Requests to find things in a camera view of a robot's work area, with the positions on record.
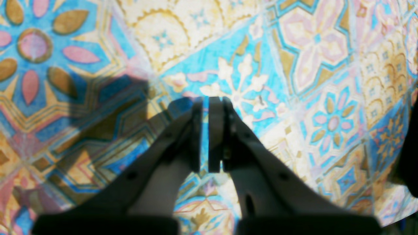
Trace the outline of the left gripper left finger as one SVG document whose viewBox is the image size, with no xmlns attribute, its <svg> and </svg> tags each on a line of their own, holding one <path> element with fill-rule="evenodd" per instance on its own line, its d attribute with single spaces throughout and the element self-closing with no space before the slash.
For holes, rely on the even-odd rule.
<svg viewBox="0 0 418 235">
<path fill-rule="evenodd" d="M 149 149 L 113 182 L 81 205 L 43 214 L 34 235 L 179 235 L 173 217 L 177 194 L 200 171 L 203 98 L 181 98 L 189 110 L 172 121 Z"/>
</svg>

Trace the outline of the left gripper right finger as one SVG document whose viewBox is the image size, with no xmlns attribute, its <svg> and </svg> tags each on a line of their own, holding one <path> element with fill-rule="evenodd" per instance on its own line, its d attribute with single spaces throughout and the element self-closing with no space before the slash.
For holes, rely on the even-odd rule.
<svg viewBox="0 0 418 235">
<path fill-rule="evenodd" d="M 375 217 L 332 204 L 267 150 L 232 102 L 210 97 L 208 170 L 230 175 L 242 218 L 236 235 L 381 235 Z"/>
</svg>

